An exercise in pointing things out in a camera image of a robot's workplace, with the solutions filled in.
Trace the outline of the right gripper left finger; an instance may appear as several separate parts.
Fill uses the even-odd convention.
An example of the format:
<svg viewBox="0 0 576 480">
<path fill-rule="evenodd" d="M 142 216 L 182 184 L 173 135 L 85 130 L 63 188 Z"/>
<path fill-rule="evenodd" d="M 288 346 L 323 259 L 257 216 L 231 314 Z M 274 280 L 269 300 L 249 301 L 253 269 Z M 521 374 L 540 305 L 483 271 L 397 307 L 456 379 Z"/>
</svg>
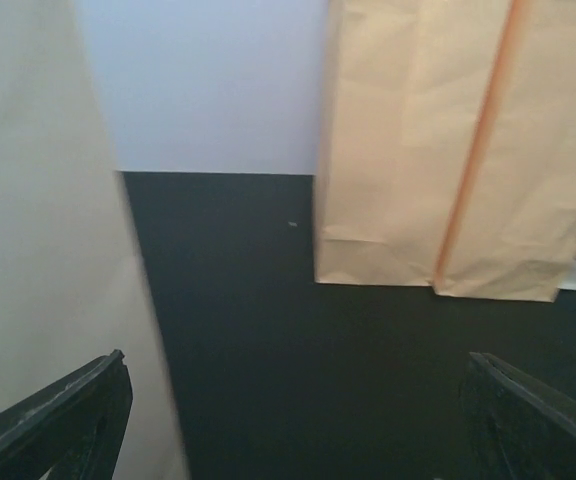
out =
<svg viewBox="0 0 576 480">
<path fill-rule="evenodd" d="M 0 479 L 111 479 L 132 402 L 115 350 L 0 412 Z"/>
</svg>

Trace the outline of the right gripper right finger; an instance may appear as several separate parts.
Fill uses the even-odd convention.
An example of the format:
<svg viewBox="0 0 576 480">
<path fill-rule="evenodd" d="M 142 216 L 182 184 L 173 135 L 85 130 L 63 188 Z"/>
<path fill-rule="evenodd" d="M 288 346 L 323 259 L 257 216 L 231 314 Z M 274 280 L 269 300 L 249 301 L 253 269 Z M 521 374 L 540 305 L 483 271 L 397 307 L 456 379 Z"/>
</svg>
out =
<svg viewBox="0 0 576 480">
<path fill-rule="evenodd" d="M 576 479 L 576 401 L 489 354 L 469 354 L 460 406 L 479 479 Z"/>
</svg>

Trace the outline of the printed Cream Bear paper bag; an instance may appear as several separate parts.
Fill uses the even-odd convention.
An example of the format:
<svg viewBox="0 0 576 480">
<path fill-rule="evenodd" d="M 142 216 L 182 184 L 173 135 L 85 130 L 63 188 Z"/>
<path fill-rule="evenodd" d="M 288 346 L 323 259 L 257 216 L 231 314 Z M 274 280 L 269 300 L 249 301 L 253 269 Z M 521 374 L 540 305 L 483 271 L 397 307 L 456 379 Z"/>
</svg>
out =
<svg viewBox="0 0 576 480">
<path fill-rule="evenodd" d="M 113 350 L 119 479 L 188 477 L 124 182 L 69 1 L 0 1 L 0 411 Z"/>
</svg>

